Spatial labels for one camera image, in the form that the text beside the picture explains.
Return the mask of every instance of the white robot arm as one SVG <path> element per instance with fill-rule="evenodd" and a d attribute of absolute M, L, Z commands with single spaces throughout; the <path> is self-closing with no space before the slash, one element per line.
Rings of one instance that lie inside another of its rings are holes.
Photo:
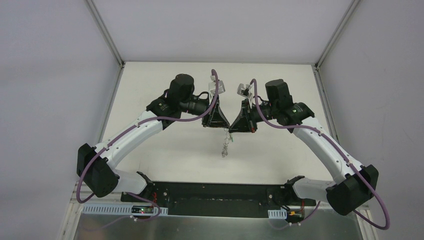
<path fill-rule="evenodd" d="M 143 111 L 122 131 L 94 147 L 87 143 L 82 145 L 78 150 L 77 174 L 81 177 L 82 173 L 86 171 L 83 180 L 98 198 L 104 197 L 112 191 L 140 194 L 151 181 L 141 172 L 126 172 L 116 169 L 118 164 L 146 139 L 177 121 L 182 112 L 202 118 L 204 127 L 228 128 L 230 124 L 222 114 L 219 97 L 216 96 L 213 106 L 209 105 L 209 97 L 200 98 L 203 94 L 214 96 L 216 90 L 217 94 L 225 91 L 222 81 L 219 81 L 218 86 L 216 86 L 216 82 L 209 84 L 209 92 L 193 95 L 194 79 L 187 74 L 177 75 L 171 81 L 169 89 L 152 101 L 146 107 L 146 111 Z"/>
<path fill-rule="evenodd" d="M 361 175 L 374 189 L 379 175 L 375 167 L 372 165 L 365 167 L 361 162 L 350 156 L 324 130 L 308 106 L 302 102 L 293 103 L 288 85 L 282 79 L 267 82 L 265 88 L 268 100 L 262 100 L 259 105 L 259 113 L 257 106 L 252 105 L 251 107 L 249 103 L 251 98 L 249 85 L 244 87 L 243 84 L 240 84 L 237 93 L 246 99 L 242 101 L 240 114 L 231 125 L 229 132 L 254 133 L 258 128 L 257 123 L 263 122 L 264 119 L 267 121 L 275 119 L 281 125 L 276 127 L 286 128 L 301 139 L 315 153 L 333 178 L 326 181 L 297 176 L 284 184 L 286 189 L 292 190 L 286 196 L 286 199 L 314 199 L 327 202 L 341 215 L 347 215 L 371 199 L 373 194 L 368 187 L 360 180 L 335 147 L 321 135 L 327 136 L 330 141 L 335 143 L 335 146 L 348 157 L 349 164 L 360 170 Z"/>

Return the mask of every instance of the black base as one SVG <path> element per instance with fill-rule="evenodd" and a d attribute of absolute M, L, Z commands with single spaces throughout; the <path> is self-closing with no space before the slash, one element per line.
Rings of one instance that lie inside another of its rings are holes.
<path fill-rule="evenodd" d="M 293 199 L 291 190 L 282 185 L 184 183 L 155 181 L 141 197 L 153 200 L 168 208 L 168 215 L 268 218 L 268 210 L 278 210 L 282 205 L 300 206 L 300 198 Z M 121 195 L 122 202 L 142 202 L 128 194 Z M 315 206 L 316 201 L 304 199 L 305 206 Z"/>
<path fill-rule="evenodd" d="M 362 166 L 359 173 L 375 190 L 379 178 L 379 171 L 377 171 L 373 165 L 369 165 L 367 167 Z M 339 185 L 328 187 L 326 191 L 328 203 L 338 214 L 343 216 L 348 215 L 374 197 L 368 187 L 356 174 L 347 176 Z"/>

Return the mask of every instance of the white backdrop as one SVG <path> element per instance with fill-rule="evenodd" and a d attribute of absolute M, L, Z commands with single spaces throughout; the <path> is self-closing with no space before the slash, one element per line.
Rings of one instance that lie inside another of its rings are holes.
<path fill-rule="evenodd" d="M 327 126 L 310 65 L 129 62 L 119 83 L 104 139 L 135 120 L 169 88 L 177 74 L 194 77 L 195 94 L 207 91 L 212 68 L 225 84 L 226 92 L 219 98 L 230 124 L 239 114 L 244 99 L 237 95 L 237 87 L 255 77 L 258 94 L 264 98 L 267 98 L 266 82 L 284 79 L 293 100 L 307 104 L 321 124 Z M 170 182 L 281 184 L 298 175 L 331 180 L 314 153 L 288 130 L 274 129 L 262 122 L 256 133 L 233 136 L 228 156 L 222 158 L 225 138 L 222 128 L 204 128 L 200 120 L 175 122 L 128 154 L 118 169 L 141 171 L 152 180 Z"/>
<path fill-rule="evenodd" d="M 321 67 L 341 145 L 379 171 L 391 216 L 384 240 L 424 235 L 423 12 L 422 0 L 363 1 Z"/>
<path fill-rule="evenodd" d="M 0 33 L 0 239 L 55 239 L 118 64 L 82 1 L 1 1 Z"/>
<path fill-rule="evenodd" d="M 352 0 L 95 0 L 125 61 L 316 63 Z"/>

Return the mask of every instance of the cable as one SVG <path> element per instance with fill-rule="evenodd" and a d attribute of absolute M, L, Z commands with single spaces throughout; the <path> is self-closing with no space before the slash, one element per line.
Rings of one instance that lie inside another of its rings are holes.
<path fill-rule="evenodd" d="M 286 212 L 290 212 L 291 211 L 290 207 L 288 207 L 286 205 L 280 205 L 279 207 L 282 208 L 282 209 L 284 209 Z"/>
<path fill-rule="evenodd" d="M 218 90 L 219 90 L 219 81 L 220 80 L 218 79 L 217 71 L 215 71 L 215 69 L 212 69 L 211 70 L 211 73 L 212 73 L 213 76 L 215 76 L 215 93 L 218 93 Z M 193 117 L 193 118 L 188 118 L 188 119 L 173 118 L 173 117 L 168 117 L 168 116 L 156 116 L 156 117 L 151 117 L 151 118 L 144 119 L 144 120 L 138 122 L 138 125 L 142 125 L 142 124 L 147 123 L 147 122 L 152 121 L 152 120 L 170 120 L 170 121 L 175 121 L 175 122 L 192 122 L 192 121 L 196 121 L 198 119 L 203 118 L 207 114 L 209 114 L 209 112 L 214 108 L 214 105 L 215 105 L 215 103 L 217 101 L 217 98 L 218 98 L 218 94 L 215 94 L 213 96 L 212 102 L 210 103 L 208 109 L 204 113 L 202 113 L 201 115 L 199 115 L 199 116 L 196 116 L 196 117 Z M 125 131 L 121 132 L 118 136 L 116 136 L 114 139 L 112 139 L 112 141 L 110 141 L 107 144 L 107 147 L 109 148 L 110 146 L 112 146 L 116 141 L 118 141 L 120 138 L 122 138 L 125 134 L 127 134 L 129 131 L 133 130 L 134 128 L 136 128 L 136 125 L 132 125 L 128 129 L 126 129 Z M 96 155 L 94 155 L 94 157 L 88 162 L 87 166 L 85 166 L 84 170 L 81 173 L 81 176 L 79 177 L 78 186 L 76 187 L 76 200 L 80 204 L 86 203 L 88 200 L 90 200 L 94 196 L 94 192 L 93 192 L 86 199 L 81 200 L 81 198 L 80 198 L 81 186 L 83 185 L 83 180 L 84 180 L 84 177 L 87 174 L 87 171 L 89 170 L 89 168 L 91 167 L 91 165 L 94 163 L 94 161 L 100 155 L 102 155 L 102 153 L 104 151 L 106 151 L 106 148 L 102 148 Z"/>
<path fill-rule="evenodd" d="M 99 231 L 99 230 L 105 229 L 105 228 L 107 228 L 107 227 L 109 227 L 109 226 L 111 226 L 111 225 L 113 225 L 113 224 L 115 224 L 115 223 L 117 223 L 117 222 L 121 221 L 122 219 L 125 219 L 125 218 L 134 218 L 134 221 L 135 221 L 135 222 L 147 222 L 147 221 L 152 221 L 152 220 L 154 220 L 154 219 L 158 218 L 158 217 L 159 217 L 159 215 L 161 214 L 162 210 L 161 210 L 161 208 L 159 207 L 159 205 L 158 205 L 158 204 L 156 204 L 156 202 L 154 202 L 154 201 L 150 201 L 150 200 L 145 199 L 145 198 L 142 198 L 142 197 L 137 196 L 137 195 L 135 195 L 134 193 L 131 193 L 131 192 L 127 192 L 127 194 L 129 194 L 129 195 L 130 195 L 130 196 L 132 196 L 133 198 L 136 198 L 136 199 L 139 199 L 139 200 L 141 200 L 141 201 L 144 201 L 144 202 L 150 203 L 152 206 L 154 206 L 155 208 L 157 208 L 157 210 L 158 210 L 158 211 L 157 211 L 156 215 L 153 215 L 153 216 L 151 216 L 151 217 L 149 217 L 149 218 L 144 218 L 144 219 L 136 218 L 136 217 L 134 217 L 133 215 L 125 215 L 125 216 L 118 217 L 117 219 L 115 219 L 115 220 L 113 220 L 113 221 L 111 221 L 111 222 L 109 222 L 109 223 L 107 223 L 107 224 L 105 224 L 105 225 L 103 225 L 103 226 L 101 226 L 101 227 L 99 227 L 99 228 L 95 228 L 95 229 L 88 229 L 88 228 L 85 228 L 85 227 L 83 227 L 83 226 L 81 226 L 80 228 L 81 228 L 82 230 L 86 231 L 86 232 L 96 232 L 96 231 Z"/>
<path fill-rule="evenodd" d="M 200 98 L 200 96 L 202 96 L 203 94 L 206 94 L 207 97 L 209 98 L 209 92 L 207 91 L 202 91 L 199 95 L 197 95 L 196 97 Z"/>
<path fill-rule="evenodd" d="M 312 217 L 312 215 L 314 215 L 314 214 L 315 214 L 315 212 L 318 210 L 318 207 L 320 206 L 320 204 L 321 204 L 321 201 L 319 201 L 319 202 L 316 204 L 316 206 L 315 206 L 315 208 L 313 209 L 313 211 L 312 211 L 312 212 L 311 212 L 311 213 L 310 213 L 307 217 L 305 217 L 305 219 L 303 219 L 302 221 L 298 222 L 298 224 L 301 224 L 301 223 L 303 223 L 304 221 L 308 220 L 310 217 Z M 287 228 L 287 227 L 291 226 L 291 224 L 287 224 L 287 225 L 285 225 L 285 226 L 283 226 L 283 227 L 276 227 L 276 226 L 272 225 L 270 221 L 268 221 L 268 223 L 269 223 L 269 225 L 270 225 L 273 229 L 275 229 L 275 230 L 283 230 L 283 229 L 285 229 L 285 228 Z"/>
<path fill-rule="evenodd" d="M 263 103 L 269 103 L 270 101 L 265 101 L 265 100 L 263 100 L 262 99 L 262 97 L 261 96 L 257 96 Z"/>
<path fill-rule="evenodd" d="M 295 213 L 303 213 L 305 210 L 305 200 L 302 199 L 302 204 L 300 206 L 300 209 L 295 211 Z"/>
<path fill-rule="evenodd" d="M 269 126 L 274 127 L 276 129 L 299 129 L 299 128 L 304 128 L 304 129 L 309 129 L 311 131 L 314 131 L 316 133 L 321 133 L 318 129 L 311 127 L 311 126 L 306 126 L 306 125 L 289 125 L 289 126 L 281 126 L 281 125 L 275 125 L 272 124 L 271 122 L 269 122 L 264 114 L 261 111 L 261 108 L 259 107 L 259 100 L 258 100 L 258 84 L 256 82 L 256 79 L 252 79 L 252 81 L 250 81 L 250 85 L 254 86 L 254 101 L 256 104 L 256 109 L 257 112 L 260 115 L 260 118 Z M 374 188 L 367 182 L 367 180 L 365 180 L 365 178 L 361 175 L 361 173 L 356 169 L 356 167 L 350 163 L 348 157 L 343 153 L 343 151 L 334 143 L 334 141 L 328 137 L 325 134 L 321 134 L 321 137 L 323 137 L 325 140 L 327 140 L 332 146 L 333 148 L 341 155 L 341 157 L 343 158 L 343 160 L 346 162 L 346 164 L 349 165 L 349 167 L 353 170 L 353 172 L 361 179 L 361 181 L 366 185 L 366 187 L 371 191 L 371 193 L 375 196 L 375 199 L 377 199 L 378 203 L 381 206 L 381 209 L 384 213 L 384 218 L 385 218 L 385 225 L 384 226 L 380 226 L 377 225 L 376 223 L 372 222 L 371 220 L 369 220 L 368 218 L 366 218 L 364 215 L 360 214 L 358 211 L 353 210 L 354 213 L 356 213 L 359 217 L 361 217 L 362 219 L 364 219 L 365 221 L 367 221 L 369 224 L 371 224 L 372 226 L 381 229 L 381 230 L 387 230 L 390 228 L 390 217 L 389 217 L 389 212 L 386 208 L 386 205 L 384 204 L 383 200 L 381 199 L 381 197 L 377 194 L 377 192 L 374 190 Z"/>

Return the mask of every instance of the white wall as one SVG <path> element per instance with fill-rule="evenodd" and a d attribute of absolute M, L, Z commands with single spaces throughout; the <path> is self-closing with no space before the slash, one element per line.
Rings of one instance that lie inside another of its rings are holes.
<path fill-rule="evenodd" d="M 95 0 L 125 61 L 315 63 L 352 0 Z"/>
<path fill-rule="evenodd" d="M 55 239 L 118 65 L 83 1 L 1 1 L 0 33 L 0 239 Z"/>
<path fill-rule="evenodd" d="M 237 94 L 240 83 L 256 78 L 258 94 L 267 98 L 265 83 L 284 79 L 293 101 L 303 102 L 327 128 L 314 73 L 310 65 L 128 62 L 104 131 L 107 140 L 135 120 L 154 99 L 169 88 L 177 74 L 194 78 L 195 94 L 208 90 L 211 69 L 225 85 L 220 108 L 230 124 L 240 113 L 244 99 Z M 193 115 L 183 113 L 181 118 Z M 303 175 L 330 180 L 331 175 L 314 153 L 288 130 L 258 123 L 252 133 L 235 132 L 222 158 L 225 131 L 203 127 L 201 120 L 175 122 L 130 152 L 117 166 L 128 172 L 141 171 L 152 181 L 191 183 L 283 184 Z"/>
<path fill-rule="evenodd" d="M 321 68 L 341 145 L 379 170 L 384 240 L 424 235 L 423 13 L 422 0 L 363 1 Z"/>

